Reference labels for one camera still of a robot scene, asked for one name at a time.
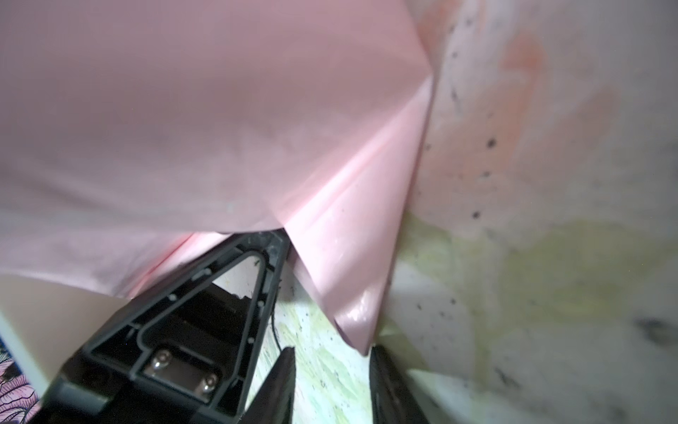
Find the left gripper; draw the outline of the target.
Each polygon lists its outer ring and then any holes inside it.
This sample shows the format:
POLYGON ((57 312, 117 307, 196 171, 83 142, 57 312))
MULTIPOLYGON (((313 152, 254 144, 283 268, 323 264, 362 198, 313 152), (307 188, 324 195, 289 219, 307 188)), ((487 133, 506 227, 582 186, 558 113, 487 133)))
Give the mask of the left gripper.
POLYGON ((233 235, 133 300, 1 277, 1 338, 50 422, 241 423, 285 231, 233 235))

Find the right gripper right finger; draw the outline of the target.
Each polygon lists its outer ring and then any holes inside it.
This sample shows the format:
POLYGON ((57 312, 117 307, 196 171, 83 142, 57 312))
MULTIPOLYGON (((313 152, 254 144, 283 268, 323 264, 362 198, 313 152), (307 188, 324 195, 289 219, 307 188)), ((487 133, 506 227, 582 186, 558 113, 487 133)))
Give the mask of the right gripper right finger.
POLYGON ((370 354, 369 384, 374 424, 427 423, 422 408, 383 346, 370 354))

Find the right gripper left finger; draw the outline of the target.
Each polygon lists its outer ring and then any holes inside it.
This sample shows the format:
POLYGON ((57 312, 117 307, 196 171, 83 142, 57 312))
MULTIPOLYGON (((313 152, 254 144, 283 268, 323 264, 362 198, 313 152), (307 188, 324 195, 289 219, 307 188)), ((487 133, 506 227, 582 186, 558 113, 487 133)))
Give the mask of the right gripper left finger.
POLYGON ((296 388, 296 353, 282 350, 249 408, 242 424, 290 424, 296 388))

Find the purple wrapping paper sheet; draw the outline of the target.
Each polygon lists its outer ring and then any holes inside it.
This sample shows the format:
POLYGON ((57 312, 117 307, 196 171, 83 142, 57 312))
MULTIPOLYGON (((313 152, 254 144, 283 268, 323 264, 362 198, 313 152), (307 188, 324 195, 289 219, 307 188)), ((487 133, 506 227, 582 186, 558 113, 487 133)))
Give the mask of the purple wrapping paper sheet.
POLYGON ((432 83, 404 1, 4 1, 1 270, 134 295, 283 228, 365 353, 432 83))

